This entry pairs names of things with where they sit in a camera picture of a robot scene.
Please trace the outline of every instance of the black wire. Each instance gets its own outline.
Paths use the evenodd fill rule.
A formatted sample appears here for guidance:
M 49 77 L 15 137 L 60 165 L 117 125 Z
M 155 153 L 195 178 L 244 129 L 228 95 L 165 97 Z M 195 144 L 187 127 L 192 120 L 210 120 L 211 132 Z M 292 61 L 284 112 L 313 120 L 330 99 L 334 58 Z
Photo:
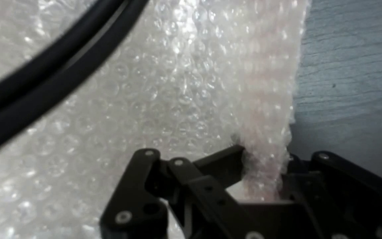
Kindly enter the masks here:
M 0 109 L 48 79 L 66 64 L 125 0 L 98 0 L 61 39 L 31 63 L 0 80 Z
M 104 34 L 98 34 L 98 40 L 92 40 L 93 46 L 74 56 L 72 63 L 51 76 L 41 85 L 24 95 L 16 103 L 0 111 L 0 145 L 5 144 L 29 124 L 39 120 L 44 113 L 60 104 L 81 83 L 85 81 L 102 63 L 112 55 L 117 46 L 127 36 L 134 23 L 139 18 L 147 0 L 129 0 L 118 7 L 109 20 Z

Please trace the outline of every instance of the screw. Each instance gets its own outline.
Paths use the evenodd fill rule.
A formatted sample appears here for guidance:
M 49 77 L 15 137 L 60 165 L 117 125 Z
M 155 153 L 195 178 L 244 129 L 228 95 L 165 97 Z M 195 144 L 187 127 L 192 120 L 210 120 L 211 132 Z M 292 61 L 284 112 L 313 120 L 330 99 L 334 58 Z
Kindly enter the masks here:
M 146 154 L 146 157 L 151 157 L 151 156 L 154 156 L 154 152 L 153 150 L 147 150 L 145 154 Z
M 332 237 L 332 239 L 349 239 L 349 238 L 346 235 L 344 235 L 344 234 L 334 234 Z
M 318 157 L 322 158 L 324 161 L 328 161 L 328 160 L 329 160 L 329 156 L 325 154 L 325 153 L 320 153 Z
M 182 160 L 177 160 L 174 164 L 175 164 L 177 166 L 182 166 L 182 165 L 183 165 L 183 161 L 182 161 Z
M 247 233 L 246 239 L 264 239 L 264 238 L 257 231 L 250 231 Z
M 130 212 L 121 212 L 116 216 L 116 223 L 126 225 L 133 219 L 133 214 Z

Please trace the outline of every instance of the crumpled bubble wrap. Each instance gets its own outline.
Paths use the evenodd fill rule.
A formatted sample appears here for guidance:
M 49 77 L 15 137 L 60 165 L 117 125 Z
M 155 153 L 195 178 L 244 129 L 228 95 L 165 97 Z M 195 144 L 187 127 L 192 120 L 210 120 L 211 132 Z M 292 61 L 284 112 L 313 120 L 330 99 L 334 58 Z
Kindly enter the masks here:
M 90 4 L 0 2 L 0 77 Z M 234 196 L 275 200 L 307 8 L 307 0 L 150 0 L 110 61 L 0 150 L 0 238 L 98 238 L 102 210 L 141 148 L 198 160 L 238 138 L 248 157 Z

